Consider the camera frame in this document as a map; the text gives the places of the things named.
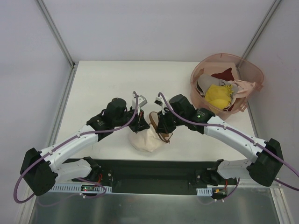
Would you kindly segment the beige round mesh laundry bag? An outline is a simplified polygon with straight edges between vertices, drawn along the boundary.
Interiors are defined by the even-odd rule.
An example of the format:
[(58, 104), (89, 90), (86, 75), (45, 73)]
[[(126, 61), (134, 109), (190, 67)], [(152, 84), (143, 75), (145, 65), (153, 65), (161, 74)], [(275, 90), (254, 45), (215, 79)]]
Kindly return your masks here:
[(145, 129), (138, 133), (130, 133), (128, 139), (130, 144), (138, 151), (149, 152), (157, 150), (161, 146), (170, 143), (173, 133), (156, 133), (158, 125), (158, 113), (149, 113), (146, 121), (149, 122), (149, 129)]

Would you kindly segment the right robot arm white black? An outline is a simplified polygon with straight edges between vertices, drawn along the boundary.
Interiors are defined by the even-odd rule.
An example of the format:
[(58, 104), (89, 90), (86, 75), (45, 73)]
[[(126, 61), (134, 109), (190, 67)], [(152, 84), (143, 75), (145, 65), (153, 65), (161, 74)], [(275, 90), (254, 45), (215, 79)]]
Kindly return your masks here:
[(244, 160), (217, 160), (214, 167), (207, 168), (200, 174), (202, 182), (217, 186), (230, 178), (251, 178), (265, 187), (273, 184), (283, 165), (282, 150), (277, 140), (265, 141), (244, 134), (210, 110), (195, 109), (181, 94), (166, 100), (163, 94), (159, 93), (155, 103), (161, 106), (157, 133), (170, 134), (177, 127), (186, 126), (191, 131), (221, 141), (245, 156)]

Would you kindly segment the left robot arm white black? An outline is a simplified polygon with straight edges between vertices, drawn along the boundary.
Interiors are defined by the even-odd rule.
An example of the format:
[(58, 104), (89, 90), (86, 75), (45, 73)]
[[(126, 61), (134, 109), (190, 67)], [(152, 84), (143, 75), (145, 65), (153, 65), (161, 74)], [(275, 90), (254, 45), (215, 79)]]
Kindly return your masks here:
[(90, 118), (73, 136), (63, 142), (37, 151), (35, 148), (25, 153), (20, 170), (22, 179), (31, 188), (35, 196), (47, 193), (52, 187), (63, 181), (84, 178), (90, 182), (99, 180), (100, 167), (91, 157), (76, 162), (66, 160), (111, 135), (116, 130), (129, 127), (137, 133), (150, 126), (145, 121), (144, 111), (147, 104), (144, 96), (135, 96), (132, 105), (122, 98), (114, 98), (99, 114)]

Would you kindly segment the grey beige bra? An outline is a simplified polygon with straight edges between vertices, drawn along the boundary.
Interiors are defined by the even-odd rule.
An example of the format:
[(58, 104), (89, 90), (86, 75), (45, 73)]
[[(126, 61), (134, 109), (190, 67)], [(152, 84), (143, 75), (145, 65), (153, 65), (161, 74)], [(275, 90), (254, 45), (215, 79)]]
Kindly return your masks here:
[(202, 74), (199, 76), (197, 80), (197, 89), (201, 96), (205, 96), (207, 90), (211, 87), (211, 85), (221, 86), (225, 85), (226, 81), (222, 79), (218, 79), (216, 77), (210, 76), (208, 74)]

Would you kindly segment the yellow bra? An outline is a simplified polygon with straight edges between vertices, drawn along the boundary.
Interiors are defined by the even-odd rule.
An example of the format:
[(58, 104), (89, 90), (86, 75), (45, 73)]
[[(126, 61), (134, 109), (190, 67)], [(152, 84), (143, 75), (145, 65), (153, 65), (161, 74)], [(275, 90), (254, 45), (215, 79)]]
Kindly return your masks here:
[(211, 105), (223, 110), (231, 103), (232, 94), (232, 85), (216, 86), (213, 84), (207, 90), (204, 99)]

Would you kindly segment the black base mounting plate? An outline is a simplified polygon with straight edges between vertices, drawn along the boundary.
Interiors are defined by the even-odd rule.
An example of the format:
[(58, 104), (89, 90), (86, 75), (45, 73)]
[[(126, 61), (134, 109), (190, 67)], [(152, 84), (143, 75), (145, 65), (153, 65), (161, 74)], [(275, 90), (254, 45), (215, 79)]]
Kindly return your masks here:
[(209, 185), (236, 185), (216, 173), (219, 161), (130, 161), (95, 159), (86, 180), (112, 187), (114, 193), (195, 195)]

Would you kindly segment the pink translucent plastic basket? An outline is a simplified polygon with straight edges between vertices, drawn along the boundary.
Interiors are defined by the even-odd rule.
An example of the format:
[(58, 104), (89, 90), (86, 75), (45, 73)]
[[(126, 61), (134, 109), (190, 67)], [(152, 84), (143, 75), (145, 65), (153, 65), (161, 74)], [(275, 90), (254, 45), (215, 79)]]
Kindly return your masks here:
[(191, 101), (227, 119), (244, 111), (250, 96), (261, 90), (264, 75), (253, 63), (219, 53), (201, 61), (191, 74)]

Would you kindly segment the dark red garment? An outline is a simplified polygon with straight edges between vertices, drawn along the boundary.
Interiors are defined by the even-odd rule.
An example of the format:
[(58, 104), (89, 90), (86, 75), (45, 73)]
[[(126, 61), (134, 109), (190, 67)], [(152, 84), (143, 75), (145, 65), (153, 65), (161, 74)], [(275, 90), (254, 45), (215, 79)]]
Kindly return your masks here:
[(225, 81), (233, 81), (234, 80), (234, 77), (232, 74), (232, 68), (228, 68), (221, 73), (214, 73), (211, 76), (215, 77), (217, 79), (225, 80)]

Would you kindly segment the light pink garment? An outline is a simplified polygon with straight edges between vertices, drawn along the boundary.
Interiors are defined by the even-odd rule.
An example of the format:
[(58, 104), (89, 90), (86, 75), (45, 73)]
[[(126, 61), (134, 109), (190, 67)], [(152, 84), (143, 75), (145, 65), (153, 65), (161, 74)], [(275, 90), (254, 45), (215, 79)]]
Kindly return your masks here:
[(237, 99), (246, 98), (255, 88), (256, 82), (247, 82), (242, 80), (231, 80), (228, 81), (232, 85), (232, 102), (235, 103)]

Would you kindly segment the left aluminium frame post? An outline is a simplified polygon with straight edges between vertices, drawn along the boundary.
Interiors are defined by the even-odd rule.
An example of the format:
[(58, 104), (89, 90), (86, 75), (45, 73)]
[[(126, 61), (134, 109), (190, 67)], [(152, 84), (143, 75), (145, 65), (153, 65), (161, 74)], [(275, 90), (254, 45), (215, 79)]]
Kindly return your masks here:
[(67, 63), (70, 65), (70, 67), (73, 69), (76, 65), (75, 61), (73, 60), (69, 50), (67, 49), (67, 46), (65, 44), (65, 42), (63, 41), (60, 32), (57, 28), (57, 26), (55, 25), (55, 22), (52, 18), (52, 16), (50, 15), (50, 12), (45, 4), (45, 2), (43, 0), (35, 0), (35, 3), (37, 4), (42, 16), (44, 17), (48, 28), (50, 29), (56, 43), (58, 44), (58, 47), (60, 48), (62, 54), (64, 55)]

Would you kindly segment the aluminium frame post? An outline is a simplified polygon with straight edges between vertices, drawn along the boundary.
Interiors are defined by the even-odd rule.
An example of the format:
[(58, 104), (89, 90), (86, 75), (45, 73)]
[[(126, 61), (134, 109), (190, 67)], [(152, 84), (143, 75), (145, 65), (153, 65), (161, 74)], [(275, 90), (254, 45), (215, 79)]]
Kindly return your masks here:
[(37, 4), (42, 16), (44, 17), (48, 28), (50, 29), (56, 43), (58, 44), (58, 47), (60, 48), (62, 54), (64, 55), (67, 63), (70, 65), (70, 67), (73, 69), (76, 65), (75, 61), (73, 60), (69, 50), (67, 49), (67, 46), (65, 44), (65, 42), (63, 41), (60, 32), (57, 28), (57, 26), (55, 25), (55, 22), (52, 18), (52, 16), (50, 15), (50, 12), (45, 4), (45, 2), (43, 0), (35, 0), (35, 3)]
[(277, 9), (281, 5), (283, 0), (274, 0), (267, 10), (265, 16), (263, 17), (261, 23), (259, 24), (257, 30), (255, 31), (254, 35), (252, 36), (250, 42), (248, 43), (244, 53), (242, 54), (243, 59), (247, 59), (254, 49), (255, 45), (257, 44), (258, 40), (260, 39), (261, 35), (263, 34), (266, 27), (269, 25), (272, 17), (276, 13)]

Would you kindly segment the right aluminium frame post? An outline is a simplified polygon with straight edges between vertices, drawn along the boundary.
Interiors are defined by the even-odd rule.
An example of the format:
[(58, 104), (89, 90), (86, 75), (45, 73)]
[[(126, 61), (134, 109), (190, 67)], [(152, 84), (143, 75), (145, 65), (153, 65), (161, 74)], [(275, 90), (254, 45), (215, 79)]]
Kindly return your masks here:
[(257, 30), (255, 31), (254, 35), (252, 36), (250, 42), (248, 43), (244, 53), (242, 54), (243, 59), (247, 59), (254, 49), (255, 45), (257, 44), (258, 40), (260, 39), (261, 35), (263, 34), (266, 27), (269, 25), (272, 17), (276, 13), (277, 9), (281, 5), (283, 0), (274, 0), (267, 10), (265, 16), (263, 17), (261, 23), (259, 24)]

